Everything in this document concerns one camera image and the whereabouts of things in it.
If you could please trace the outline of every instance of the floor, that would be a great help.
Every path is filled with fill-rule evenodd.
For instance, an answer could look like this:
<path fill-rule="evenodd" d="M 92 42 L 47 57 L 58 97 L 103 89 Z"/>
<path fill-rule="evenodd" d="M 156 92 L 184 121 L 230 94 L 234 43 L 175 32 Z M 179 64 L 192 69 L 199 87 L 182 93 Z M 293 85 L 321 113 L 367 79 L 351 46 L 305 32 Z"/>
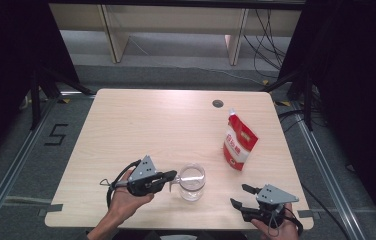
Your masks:
<path fill-rule="evenodd" d="M 254 59 L 254 51 L 246 40 L 243 40 L 237 65 L 230 66 L 223 36 L 134 33 L 126 47 L 122 62 L 113 64 L 104 33 L 62 31 L 62 35 L 81 81 L 94 88 L 110 85 L 106 79 L 114 76 L 113 69 L 116 68 L 123 70 L 139 69 L 146 71 L 146 73 L 158 75 L 169 69 L 176 69 L 178 74 L 191 74 L 192 71 L 204 72 L 213 76 L 217 81 L 231 78 L 232 81 L 251 84 L 251 89 L 254 86 L 262 87 L 263 80 L 275 80 L 272 77 L 261 76 L 257 78 L 256 70 L 261 74 L 277 76 L 277 69 L 264 60 Z M 248 39 L 253 45 L 257 46 L 258 41 L 254 36 L 248 36 Z M 274 38 L 274 41 L 279 49 L 286 51 L 290 38 Z M 266 50 L 263 50 L 263 54 L 278 65 L 275 54 Z M 136 81 L 136 78 L 143 77 L 143 74 L 131 74 L 130 77 L 133 78 L 133 81 Z M 272 93 L 272 97 L 278 104 L 286 100 L 284 94 L 286 88 L 287 86 L 284 86 Z M 65 86 L 63 90 L 71 91 Z M 12 185 L 10 192 L 7 193 L 8 197 L 0 210 L 0 239 L 72 239 L 72 236 L 76 236 L 84 230 L 83 228 L 47 228 L 43 224 L 44 213 L 42 210 L 48 207 L 53 197 L 54 189 L 67 164 L 68 156 L 71 154 L 91 103 L 92 99 L 76 97 L 72 99 L 71 109 L 66 104 L 55 104 L 51 108 L 45 129 L 41 131 L 33 149 L 28 153 L 30 155 L 29 160 L 24 162 L 24 167 L 18 173 L 18 178 L 10 183 Z M 48 104 L 48 102 L 43 103 L 44 109 L 48 109 Z M 292 108 L 293 106 L 276 106 L 278 113 L 292 110 Z M 30 114 L 28 109 L 23 109 L 22 113 L 14 120 L 13 128 L 3 139 L 3 147 L 0 150 L 0 184 L 1 181 L 4 181 L 3 177 L 7 174 L 11 160 L 21 154 L 19 152 L 20 146 L 27 144 L 25 140 L 27 139 L 27 126 L 30 125 Z M 372 200 L 367 196 L 360 180 L 355 177 L 354 173 L 345 168 L 348 160 L 337 145 L 335 137 L 325 126 L 326 123 L 322 116 L 315 116 L 314 121 L 313 136 L 321 143 L 322 154 L 330 169 L 336 175 L 336 184 L 342 189 L 342 193 L 359 220 L 360 230 L 363 232 L 363 236 L 352 237 L 351 239 L 376 239 L 376 209 Z M 50 153 L 53 151 L 38 151 L 38 149 L 45 148 L 44 143 L 46 141 L 50 141 L 48 140 L 49 127 L 54 123 L 63 122 L 72 123 L 67 129 L 66 138 L 68 141 L 63 143 L 64 146 L 60 149 L 56 148 L 54 153 Z M 337 207 L 337 199 L 334 199 L 331 192 L 328 191 L 328 185 L 322 177 L 321 168 L 317 166 L 309 143 L 304 140 L 304 131 L 302 131 L 301 124 L 301 119 L 295 117 L 287 118 L 281 122 L 300 180 L 307 185 L 314 195 L 318 196 L 338 222 L 343 224 L 343 218 L 340 217 L 342 211 Z M 31 159 L 45 160 L 37 162 Z M 306 231 L 302 239 L 344 238 L 340 228 L 336 226 L 328 212 L 311 195 L 306 195 L 314 214 L 315 226 L 312 230 Z M 246 234 L 249 239 L 257 239 L 258 237 L 256 232 L 247 232 Z M 166 239 L 191 238 L 168 237 Z"/>

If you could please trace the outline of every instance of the table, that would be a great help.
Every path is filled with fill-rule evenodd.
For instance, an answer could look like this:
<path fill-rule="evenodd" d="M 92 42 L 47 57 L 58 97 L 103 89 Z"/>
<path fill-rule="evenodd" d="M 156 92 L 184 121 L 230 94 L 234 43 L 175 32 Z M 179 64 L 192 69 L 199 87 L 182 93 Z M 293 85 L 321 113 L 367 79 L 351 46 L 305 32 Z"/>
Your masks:
<path fill-rule="evenodd" d="M 213 106 L 221 100 L 223 107 Z M 229 109 L 259 136 L 242 172 L 224 159 Z M 243 221 L 230 198 L 257 207 L 241 184 L 272 184 L 299 197 L 308 210 L 283 131 L 268 93 L 194 90 L 102 89 L 98 92 L 70 157 L 49 212 L 50 227 L 94 227 L 107 211 L 104 178 L 113 181 L 129 163 L 150 155 L 159 171 L 187 163 L 206 171 L 204 195 L 197 202 L 179 196 L 177 185 L 157 193 L 120 227 L 135 229 L 254 229 Z M 302 218 L 305 229 L 312 218 Z"/>

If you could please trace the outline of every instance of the black tape marking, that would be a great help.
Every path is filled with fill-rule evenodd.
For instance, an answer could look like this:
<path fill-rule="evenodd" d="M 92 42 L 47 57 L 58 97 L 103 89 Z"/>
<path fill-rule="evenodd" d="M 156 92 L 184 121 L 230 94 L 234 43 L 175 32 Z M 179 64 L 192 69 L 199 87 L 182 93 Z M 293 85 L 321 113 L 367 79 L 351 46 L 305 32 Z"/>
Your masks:
<path fill-rule="evenodd" d="M 50 137 L 59 137 L 60 141 L 58 143 L 45 143 L 44 146 L 60 146 L 61 143 L 63 143 L 64 137 L 66 137 L 66 134 L 55 134 L 55 130 L 57 127 L 67 127 L 69 124 L 55 124 L 53 127 L 53 130 L 51 130 Z"/>

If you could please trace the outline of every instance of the person's right hand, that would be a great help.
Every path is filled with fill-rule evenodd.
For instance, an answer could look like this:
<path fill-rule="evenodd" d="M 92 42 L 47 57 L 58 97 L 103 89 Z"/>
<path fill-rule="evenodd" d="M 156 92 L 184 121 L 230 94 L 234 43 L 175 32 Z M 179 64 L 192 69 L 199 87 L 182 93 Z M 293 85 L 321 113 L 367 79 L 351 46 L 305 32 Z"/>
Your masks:
<path fill-rule="evenodd" d="M 285 210 L 285 216 L 292 218 L 292 205 L 291 203 L 286 203 L 285 208 L 288 210 Z M 278 229 L 273 229 L 271 227 L 268 227 L 268 225 L 264 224 L 262 221 L 259 221 L 257 219 L 251 220 L 251 223 L 260 231 L 264 233 L 262 235 L 262 239 L 266 239 L 265 237 L 268 237 L 272 240 L 297 240 L 298 234 L 297 234 L 297 226 L 287 220 L 284 219 L 282 224 L 279 226 Z"/>

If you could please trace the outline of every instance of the glass cup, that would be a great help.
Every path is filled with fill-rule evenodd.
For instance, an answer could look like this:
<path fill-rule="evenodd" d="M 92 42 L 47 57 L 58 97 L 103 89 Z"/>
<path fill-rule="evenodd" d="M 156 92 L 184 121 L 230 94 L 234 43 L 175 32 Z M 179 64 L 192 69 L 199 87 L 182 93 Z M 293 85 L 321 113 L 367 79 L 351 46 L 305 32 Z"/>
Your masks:
<path fill-rule="evenodd" d="M 204 168 L 197 163 L 185 165 L 179 174 L 169 184 L 169 191 L 172 185 L 179 184 L 179 193 L 187 201 L 197 201 L 201 198 L 206 184 L 206 173 Z"/>

